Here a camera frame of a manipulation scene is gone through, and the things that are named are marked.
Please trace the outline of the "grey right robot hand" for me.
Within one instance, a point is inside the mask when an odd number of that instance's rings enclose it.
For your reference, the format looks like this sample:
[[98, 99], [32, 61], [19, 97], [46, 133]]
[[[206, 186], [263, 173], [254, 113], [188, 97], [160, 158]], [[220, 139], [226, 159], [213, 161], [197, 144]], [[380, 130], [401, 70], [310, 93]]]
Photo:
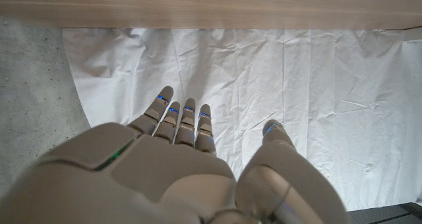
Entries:
[[2, 223], [349, 223], [333, 186], [269, 120], [239, 177], [216, 155], [210, 107], [165, 87], [127, 125], [106, 123], [35, 161]]

